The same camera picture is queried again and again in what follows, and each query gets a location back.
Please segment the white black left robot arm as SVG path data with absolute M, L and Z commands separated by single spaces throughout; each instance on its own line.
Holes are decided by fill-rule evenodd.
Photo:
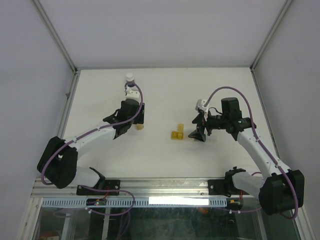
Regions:
M 78 160 L 98 145 L 126 134 L 132 125 L 143 124 L 144 112 L 144 102 L 126 99 L 119 109 L 95 128 L 66 139 L 52 137 L 37 164 L 43 184 L 54 185 L 58 189 L 70 185 L 86 186 L 96 195 L 107 190 L 106 177 L 93 167 L 79 167 Z

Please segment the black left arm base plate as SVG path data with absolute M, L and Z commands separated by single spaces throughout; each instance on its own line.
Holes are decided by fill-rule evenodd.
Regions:
M 78 185 L 77 196 L 118 196 L 121 181 L 119 179 L 99 180 L 95 186 Z

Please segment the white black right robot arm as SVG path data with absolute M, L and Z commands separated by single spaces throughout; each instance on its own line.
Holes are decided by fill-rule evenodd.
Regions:
M 255 177 L 243 168 L 234 167 L 225 172 L 220 183 L 208 182 L 209 193 L 230 197 L 243 191 L 255 197 L 269 216 L 301 208 L 304 204 L 304 175 L 300 170 L 291 170 L 275 153 L 262 146 L 256 125 L 251 118 L 242 116 L 238 99 L 223 98 L 222 111 L 217 115 L 212 115 L 206 104 L 205 99 L 197 101 L 195 110 L 198 115 L 192 121 L 196 129 L 188 137 L 205 142 L 213 130 L 225 130 L 246 150 L 262 175 Z

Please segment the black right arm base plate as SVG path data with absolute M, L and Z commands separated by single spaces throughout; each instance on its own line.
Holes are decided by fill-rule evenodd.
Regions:
M 232 195 L 232 191 L 229 189 L 229 185 L 225 179 L 209 179 L 207 187 L 210 196 L 223 195 L 230 197 Z

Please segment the clear glass pill bottle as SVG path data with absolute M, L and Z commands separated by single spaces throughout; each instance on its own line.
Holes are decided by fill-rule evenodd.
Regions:
M 135 125 L 135 128 L 136 128 L 137 130 L 142 130 L 142 129 L 144 128 L 144 124 L 143 124 L 143 123 L 137 123 L 137 124 Z

